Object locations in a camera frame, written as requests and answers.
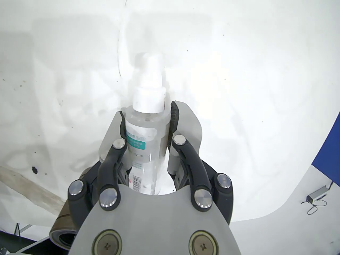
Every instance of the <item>blue panel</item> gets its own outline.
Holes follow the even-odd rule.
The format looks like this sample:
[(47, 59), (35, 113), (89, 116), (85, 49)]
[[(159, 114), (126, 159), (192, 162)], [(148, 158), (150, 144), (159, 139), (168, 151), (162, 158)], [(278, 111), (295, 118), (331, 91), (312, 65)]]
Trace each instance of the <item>blue panel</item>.
[(312, 165), (340, 186), (340, 113)]

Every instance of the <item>barcode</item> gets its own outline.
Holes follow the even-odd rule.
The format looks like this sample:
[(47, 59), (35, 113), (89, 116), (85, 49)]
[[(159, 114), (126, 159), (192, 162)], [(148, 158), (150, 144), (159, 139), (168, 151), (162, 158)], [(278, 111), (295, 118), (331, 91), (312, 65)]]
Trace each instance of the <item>barcode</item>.
[(133, 189), (137, 192), (142, 190), (142, 178), (133, 175)]

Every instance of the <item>metal screw head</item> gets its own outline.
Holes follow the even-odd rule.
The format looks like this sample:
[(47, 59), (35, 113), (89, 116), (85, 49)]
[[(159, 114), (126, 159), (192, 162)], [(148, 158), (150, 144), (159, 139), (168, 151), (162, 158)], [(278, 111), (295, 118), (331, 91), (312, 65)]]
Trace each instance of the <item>metal screw head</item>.
[(116, 231), (105, 230), (95, 238), (92, 250), (95, 255), (119, 255), (122, 251), (122, 240)]
[(118, 197), (118, 193), (115, 188), (107, 188), (101, 192), (99, 196), (99, 204), (102, 207), (113, 206)]
[(125, 146), (125, 140), (123, 138), (119, 138), (113, 142), (113, 147), (115, 149), (121, 149)]
[(195, 237), (192, 243), (192, 249), (197, 255), (212, 255), (214, 252), (213, 243), (205, 235)]
[(189, 240), (189, 253), (190, 255), (217, 255), (218, 245), (207, 231), (196, 231)]
[(76, 196), (79, 194), (84, 188), (84, 183), (81, 180), (75, 180), (71, 183), (71, 185), (68, 187), (68, 192), (72, 196)]
[(230, 178), (223, 173), (217, 175), (217, 182), (218, 185), (225, 189), (228, 189), (232, 185), (232, 181), (230, 180)]
[(178, 134), (173, 138), (173, 141), (177, 145), (184, 145), (187, 140), (185, 139), (185, 137), (183, 135)]
[(200, 208), (207, 209), (213, 204), (213, 197), (205, 189), (198, 189), (194, 193), (194, 199)]

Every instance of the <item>silver metal cap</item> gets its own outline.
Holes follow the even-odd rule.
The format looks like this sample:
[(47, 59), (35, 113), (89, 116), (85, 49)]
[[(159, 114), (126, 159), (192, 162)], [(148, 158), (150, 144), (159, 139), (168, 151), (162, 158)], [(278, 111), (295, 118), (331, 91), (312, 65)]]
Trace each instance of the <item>silver metal cap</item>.
[(113, 206), (118, 197), (118, 193), (115, 188), (107, 188), (101, 192), (99, 196), (99, 204), (102, 207)]
[(72, 196), (76, 196), (79, 194), (84, 188), (84, 183), (81, 180), (75, 180), (71, 183), (71, 185), (68, 187), (68, 192)]
[(194, 199), (200, 208), (207, 209), (213, 204), (213, 197), (205, 189), (198, 189), (194, 193)]
[(121, 149), (125, 146), (125, 140), (123, 138), (119, 138), (113, 142), (113, 147), (115, 149)]
[(184, 145), (186, 143), (186, 139), (183, 135), (176, 135), (174, 138), (173, 138), (173, 141), (177, 144), (177, 145)]
[(217, 175), (217, 182), (218, 185), (225, 189), (228, 189), (232, 185), (232, 181), (230, 180), (230, 178), (223, 173)]

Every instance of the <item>teal label text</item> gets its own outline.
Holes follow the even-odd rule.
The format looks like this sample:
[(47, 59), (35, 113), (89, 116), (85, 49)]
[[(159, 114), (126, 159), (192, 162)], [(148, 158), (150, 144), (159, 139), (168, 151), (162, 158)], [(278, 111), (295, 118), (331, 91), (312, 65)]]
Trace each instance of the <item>teal label text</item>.
[(141, 150), (145, 150), (145, 142), (135, 140), (135, 139), (131, 138), (129, 135), (127, 135), (126, 138), (127, 138), (127, 142), (132, 147), (135, 147), (135, 148), (141, 149)]

